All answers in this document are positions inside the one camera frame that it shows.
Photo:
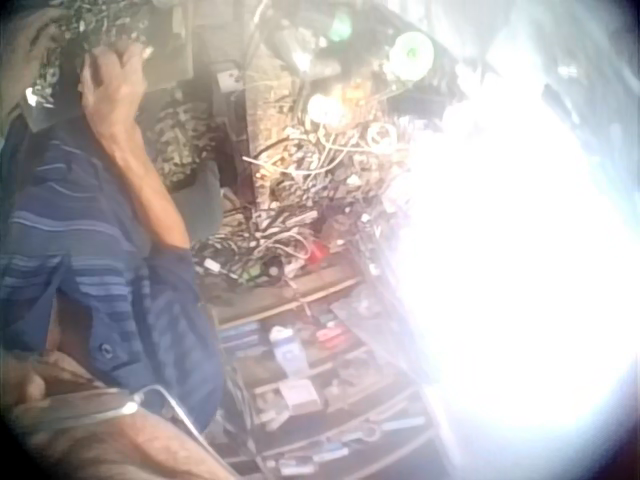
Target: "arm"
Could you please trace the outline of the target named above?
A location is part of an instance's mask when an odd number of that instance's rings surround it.
[[[135,115],[144,95],[142,46],[131,45],[122,61],[111,50],[94,50],[102,84],[96,87],[89,57],[82,72],[82,105],[96,137],[129,187],[145,227],[161,245],[188,249],[180,212],[147,156]]]

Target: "hand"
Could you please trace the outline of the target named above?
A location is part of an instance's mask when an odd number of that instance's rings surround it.
[[[122,60],[106,47],[94,49],[97,72],[92,72],[89,54],[82,70],[82,107],[91,129],[109,151],[113,145],[129,141],[139,132],[136,112],[147,88],[142,73],[143,47],[134,43],[122,54]],[[94,83],[96,73],[102,81]]]
[[[21,15],[2,32],[0,49],[0,110],[6,119],[27,88],[33,85],[46,53],[56,44],[56,20],[66,13],[45,8]]]

